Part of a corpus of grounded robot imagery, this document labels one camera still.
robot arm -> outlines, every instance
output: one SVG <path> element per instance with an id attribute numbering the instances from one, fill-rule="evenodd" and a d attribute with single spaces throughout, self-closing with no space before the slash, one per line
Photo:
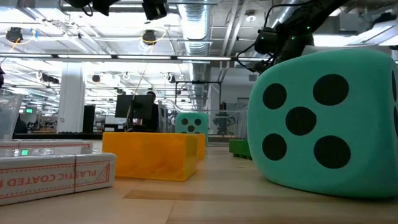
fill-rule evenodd
<path id="1" fill-rule="evenodd" d="M 312 0 L 297 8 L 293 14 L 275 29 L 264 26 L 260 31 L 254 49 L 259 54 L 269 54 L 270 64 L 260 72 L 283 61 L 301 56 L 306 45 L 313 45 L 312 33 L 328 16 L 349 0 Z"/>

yellow translucent block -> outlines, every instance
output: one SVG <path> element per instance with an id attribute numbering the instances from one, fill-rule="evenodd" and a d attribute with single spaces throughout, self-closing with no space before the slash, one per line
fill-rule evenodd
<path id="1" fill-rule="evenodd" d="M 116 177 L 185 181 L 196 171 L 197 137 L 173 133 L 104 133 L 117 155 Z"/>
<path id="2" fill-rule="evenodd" d="M 206 154 L 206 135 L 196 134 L 197 136 L 197 159 L 203 159 Z"/>

ceiling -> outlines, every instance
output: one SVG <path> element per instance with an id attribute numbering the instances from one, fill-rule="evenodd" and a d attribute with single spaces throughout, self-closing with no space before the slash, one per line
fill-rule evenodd
<path id="1" fill-rule="evenodd" d="M 185 44 L 187 39 L 183 36 L 180 16 L 175 14 L 176 5 L 170 4 L 170 13 L 167 17 L 147 23 L 145 14 L 136 9 L 139 1 L 122 0 L 111 11 L 109 17 L 94 12 L 93 17 L 86 16 L 79 9 L 73 9 L 64 2 L 36 0 L 35 7 L 16 8 L 12 2 L 0 3 L 0 52 L 28 53 L 28 54 L 113 54 L 113 55 L 186 55 Z M 233 4 L 237 6 L 237 13 L 233 15 Z M 246 1 L 234 0 L 207 0 L 210 7 L 210 36 L 201 40 L 210 46 L 209 55 L 220 56 L 224 38 L 228 33 L 229 21 L 232 29 L 229 35 L 226 56 L 235 56 L 238 52 L 251 45 L 257 37 L 257 30 L 264 24 L 264 15 L 272 4 L 281 1 Z M 341 47 L 354 43 L 357 34 L 369 30 L 369 22 L 379 17 L 382 12 L 397 10 L 396 0 L 391 1 L 350 1 L 342 6 L 333 17 L 325 22 L 323 27 L 315 33 L 317 45 L 330 45 Z M 246 20 L 248 12 L 255 17 L 254 21 Z M 388 39 L 398 36 L 398 21 L 392 28 Z M 10 27 L 21 27 L 23 41 L 14 45 L 5 36 Z M 339 31 L 353 31 L 350 35 L 338 35 Z M 143 44 L 141 35 L 145 30 L 155 30 L 156 44 L 151 47 Z M 379 50 L 389 52 L 388 46 L 380 46 Z M 29 88 L 28 86 L 48 86 L 40 81 L 41 74 L 47 74 L 62 81 L 62 69 L 65 62 L 22 60 L 7 58 L 1 64 L 6 72 L 7 85 L 24 86 L 23 88 L 8 88 L 14 93 L 22 93 L 24 104 L 39 105 L 39 110 L 45 114 L 57 112 L 59 103 L 59 85 L 51 88 Z M 127 63 L 127 62 L 84 62 L 89 69 L 87 73 L 86 104 L 96 104 L 97 112 L 112 114 L 115 107 L 116 90 L 118 86 L 127 93 L 134 93 L 139 84 L 138 94 L 144 94 L 149 88 L 156 91 L 158 99 L 168 98 L 174 100 L 175 84 L 167 79 L 174 76 L 178 81 L 191 81 L 189 63 Z M 231 63 L 224 74 L 223 86 L 251 86 L 248 75 L 251 72 Z M 93 75 L 100 75 L 101 81 L 92 81 Z M 220 77 L 220 65 L 211 63 L 210 80 L 217 81 Z M 192 100 L 193 92 L 197 91 L 191 84 L 182 88 L 178 96 L 178 105 L 185 109 L 195 108 Z"/>

person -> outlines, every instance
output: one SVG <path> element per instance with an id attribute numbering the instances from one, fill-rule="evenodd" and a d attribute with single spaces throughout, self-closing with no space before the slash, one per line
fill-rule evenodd
<path id="1" fill-rule="evenodd" d="M 159 106 L 155 104 L 156 94 L 153 91 L 148 91 L 147 95 L 153 96 L 152 113 L 150 119 L 138 119 L 137 124 L 146 126 L 146 130 L 157 132 L 159 128 Z"/>
<path id="2" fill-rule="evenodd" d="M 26 126 L 25 121 L 21 120 L 21 115 L 18 115 L 14 133 L 15 134 L 27 134 L 27 126 Z"/>

green block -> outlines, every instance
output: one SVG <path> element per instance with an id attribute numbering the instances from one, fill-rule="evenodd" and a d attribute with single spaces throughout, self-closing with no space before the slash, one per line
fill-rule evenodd
<path id="1" fill-rule="evenodd" d="M 248 141 L 257 168 L 291 188 L 398 196 L 398 69 L 390 55 L 344 49 L 279 63 L 256 81 Z"/>
<path id="2" fill-rule="evenodd" d="M 175 132 L 205 134 L 208 142 L 208 115 L 206 113 L 179 113 L 175 120 Z"/>
<path id="3" fill-rule="evenodd" d="M 229 152 L 232 153 L 234 157 L 251 159 L 247 140 L 229 140 Z"/>

